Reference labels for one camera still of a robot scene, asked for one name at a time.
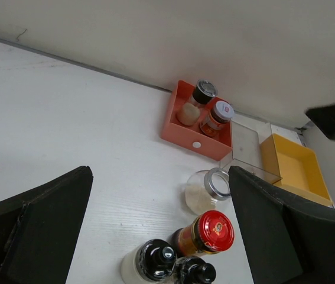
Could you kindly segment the black-cap white spice bottle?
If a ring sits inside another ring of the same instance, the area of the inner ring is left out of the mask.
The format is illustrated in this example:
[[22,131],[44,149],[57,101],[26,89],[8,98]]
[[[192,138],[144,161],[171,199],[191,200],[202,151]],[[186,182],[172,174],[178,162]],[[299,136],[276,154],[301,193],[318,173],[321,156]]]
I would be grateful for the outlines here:
[[123,258],[121,278],[126,284],[160,283],[172,275],[176,261],[177,253],[169,243],[148,240]]

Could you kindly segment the white-lid small brown jar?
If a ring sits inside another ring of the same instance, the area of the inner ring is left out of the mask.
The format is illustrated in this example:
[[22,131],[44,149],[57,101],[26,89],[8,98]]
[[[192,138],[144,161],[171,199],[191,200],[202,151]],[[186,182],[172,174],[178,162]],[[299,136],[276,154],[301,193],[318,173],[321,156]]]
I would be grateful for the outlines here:
[[234,114],[231,104],[226,101],[217,101],[201,121],[200,130],[208,137],[215,137],[232,120]]

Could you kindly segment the clear glass jar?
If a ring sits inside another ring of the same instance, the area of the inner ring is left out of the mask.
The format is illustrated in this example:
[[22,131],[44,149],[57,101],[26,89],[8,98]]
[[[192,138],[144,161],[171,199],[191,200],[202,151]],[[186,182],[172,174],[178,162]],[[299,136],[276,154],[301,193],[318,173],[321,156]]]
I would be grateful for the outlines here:
[[190,176],[183,192],[192,213],[201,215],[209,210],[225,213],[231,200],[229,174],[219,167],[198,171]]

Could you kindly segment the silver-cap white spice shaker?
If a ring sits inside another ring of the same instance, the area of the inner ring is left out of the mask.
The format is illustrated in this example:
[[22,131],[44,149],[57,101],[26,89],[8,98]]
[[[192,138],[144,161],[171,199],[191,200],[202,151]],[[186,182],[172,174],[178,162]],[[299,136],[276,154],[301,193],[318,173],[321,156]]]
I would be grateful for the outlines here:
[[185,126],[193,126],[200,118],[201,110],[217,96],[217,88],[208,80],[200,79],[189,99],[177,111],[178,121]]

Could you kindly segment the red-lid dark sauce jar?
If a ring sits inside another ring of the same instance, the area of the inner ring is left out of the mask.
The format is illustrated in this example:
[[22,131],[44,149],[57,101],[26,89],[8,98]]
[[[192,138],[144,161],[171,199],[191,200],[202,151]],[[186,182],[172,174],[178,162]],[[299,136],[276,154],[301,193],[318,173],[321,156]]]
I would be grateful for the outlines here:
[[225,214],[209,210],[190,225],[175,231],[168,242],[178,257],[218,254],[231,248],[235,240],[232,223]]

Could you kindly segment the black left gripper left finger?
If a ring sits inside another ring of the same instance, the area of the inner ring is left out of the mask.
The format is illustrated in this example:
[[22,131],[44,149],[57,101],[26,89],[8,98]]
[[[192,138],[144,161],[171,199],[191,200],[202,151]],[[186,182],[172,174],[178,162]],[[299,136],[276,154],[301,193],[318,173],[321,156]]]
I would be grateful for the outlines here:
[[88,166],[0,202],[0,283],[65,283],[93,184]]

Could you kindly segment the black-cap brown spice bottle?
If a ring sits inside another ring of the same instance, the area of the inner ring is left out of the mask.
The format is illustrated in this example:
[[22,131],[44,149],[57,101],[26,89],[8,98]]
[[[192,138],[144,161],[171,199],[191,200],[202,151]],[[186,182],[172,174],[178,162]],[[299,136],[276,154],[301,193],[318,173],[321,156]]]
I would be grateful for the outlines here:
[[211,284],[216,280],[215,267],[197,256],[179,258],[174,271],[166,283]]

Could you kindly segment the red plastic bin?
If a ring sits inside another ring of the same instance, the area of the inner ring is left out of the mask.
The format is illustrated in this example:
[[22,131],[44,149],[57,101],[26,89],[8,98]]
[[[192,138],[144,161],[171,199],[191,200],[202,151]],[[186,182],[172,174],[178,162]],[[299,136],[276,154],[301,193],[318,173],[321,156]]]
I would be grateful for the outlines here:
[[215,137],[202,133],[200,123],[182,125],[176,117],[177,111],[189,99],[195,86],[179,80],[170,96],[167,112],[162,125],[161,138],[213,160],[219,161],[233,150],[232,126],[228,122]]

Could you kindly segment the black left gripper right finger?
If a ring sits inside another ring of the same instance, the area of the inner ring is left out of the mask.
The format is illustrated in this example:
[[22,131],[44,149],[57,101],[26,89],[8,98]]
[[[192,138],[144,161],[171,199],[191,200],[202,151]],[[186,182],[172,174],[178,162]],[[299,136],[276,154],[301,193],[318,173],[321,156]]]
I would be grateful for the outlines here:
[[254,283],[335,283],[335,209],[239,166],[228,174]]

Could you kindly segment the yellow plastic bin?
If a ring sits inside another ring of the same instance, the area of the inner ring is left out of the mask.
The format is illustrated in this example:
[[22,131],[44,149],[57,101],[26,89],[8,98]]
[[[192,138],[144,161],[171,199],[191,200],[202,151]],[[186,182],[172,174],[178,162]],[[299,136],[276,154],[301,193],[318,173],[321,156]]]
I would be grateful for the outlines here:
[[302,198],[332,206],[316,154],[278,134],[260,144],[264,169],[277,176],[273,184]]

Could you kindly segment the clear plastic bin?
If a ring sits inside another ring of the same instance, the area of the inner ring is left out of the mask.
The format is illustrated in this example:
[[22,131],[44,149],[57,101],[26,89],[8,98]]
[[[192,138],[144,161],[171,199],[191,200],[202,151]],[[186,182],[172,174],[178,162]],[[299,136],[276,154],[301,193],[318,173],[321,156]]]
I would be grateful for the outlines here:
[[220,167],[229,170],[231,166],[239,166],[264,181],[275,184],[281,180],[277,165],[277,156],[273,154],[268,159],[271,166],[264,164],[262,143],[272,135],[271,124],[262,122],[254,127],[231,122],[232,151],[220,161]]

